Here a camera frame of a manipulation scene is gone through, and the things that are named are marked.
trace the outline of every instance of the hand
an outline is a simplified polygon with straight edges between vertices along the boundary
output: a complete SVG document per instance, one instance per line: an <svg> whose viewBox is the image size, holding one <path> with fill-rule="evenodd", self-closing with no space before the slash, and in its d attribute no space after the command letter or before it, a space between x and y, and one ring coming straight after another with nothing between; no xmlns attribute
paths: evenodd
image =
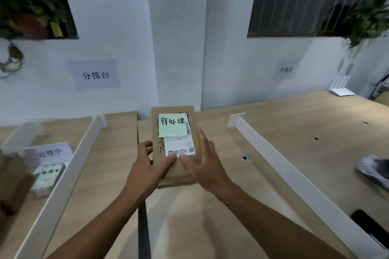
<svg viewBox="0 0 389 259"><path fill-rule="evenodd" d="M182 166L204 189L217 194L233 183L221 165L214 143L208 141L200 127L198 128L198 138L201 148L200 164L197 165L187 155L180 154Z"/></svg>
<svg viewBox="0 0 389 259"><path fill-rule="evenodd" d="M147 140L138 145L138 156L132 165L122 195L130 198L138 205L153 193L159 181L177 159L176 154L170 154L158 166L152 166L149 154L153 152L153 142Z"/></svg>

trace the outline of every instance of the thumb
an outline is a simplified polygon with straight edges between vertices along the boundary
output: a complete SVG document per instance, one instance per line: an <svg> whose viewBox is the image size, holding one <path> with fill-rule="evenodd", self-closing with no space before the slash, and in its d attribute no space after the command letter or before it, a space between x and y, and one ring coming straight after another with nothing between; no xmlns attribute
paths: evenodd
<svg viewBox="0 0 389 259"><path fill-rule="evenodd" d="M170 154L157 166L156 169L158 171L158 175L161 178L166 174L166 172L168 172L169 168L173 166L176 159L177 159L176 154Z"/></svg>
<svg viewBox="0 0 389 259"><path fill-rule="evenodd" d="M182 166L187 169L190 175L194 177L195 170L196 170L196 164L192 161L190 157L188 157L186 154L180 154L180 160L182 163Z"/></svg>

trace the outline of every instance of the green sticky note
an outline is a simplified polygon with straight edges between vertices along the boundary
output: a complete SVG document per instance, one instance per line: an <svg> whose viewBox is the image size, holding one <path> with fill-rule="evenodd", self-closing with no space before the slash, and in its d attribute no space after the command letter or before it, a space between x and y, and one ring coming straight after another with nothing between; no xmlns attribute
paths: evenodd
<svg viewBox="0 0 389 259"><path fill-rule="evenodd" d="M159 137L187 135L186 113L181 114L159 114Z"/></svg>

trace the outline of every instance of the plant pot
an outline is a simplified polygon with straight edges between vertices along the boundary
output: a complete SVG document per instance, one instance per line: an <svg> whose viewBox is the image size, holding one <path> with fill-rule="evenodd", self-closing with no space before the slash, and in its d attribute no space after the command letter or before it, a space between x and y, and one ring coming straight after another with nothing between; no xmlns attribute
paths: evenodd
<svg viewBox="0 0 389 259"><path fill-rule="evenodd" d="M16 24L28 39L47 39L49 32L43 27L34 15L21 14L16 17Z"/></svg>

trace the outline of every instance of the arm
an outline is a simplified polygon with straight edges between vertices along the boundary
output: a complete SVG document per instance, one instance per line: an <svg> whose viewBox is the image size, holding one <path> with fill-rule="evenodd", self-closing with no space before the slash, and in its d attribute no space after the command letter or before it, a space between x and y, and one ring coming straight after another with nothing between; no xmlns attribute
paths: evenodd
<svg viewBox="0 0 389 259"><path fill-rule="evenodd" d="M271 259L345 259L317 236L265 206L234 184L224 170L215 146L201 129L198 131L201 162L196 165L185 154L182 165L207 191L213 193L239 219Z"/></svg>
<svg viewBox="0 0 389 259"><path fill-rule="evenodd" d="M169 155L163 163L153 167L148 156L152 151L151 141L138 145L138 157L119 196L47 259L103 259L105 257L129 218L154 191L176 160L175 154Z"/></svg>

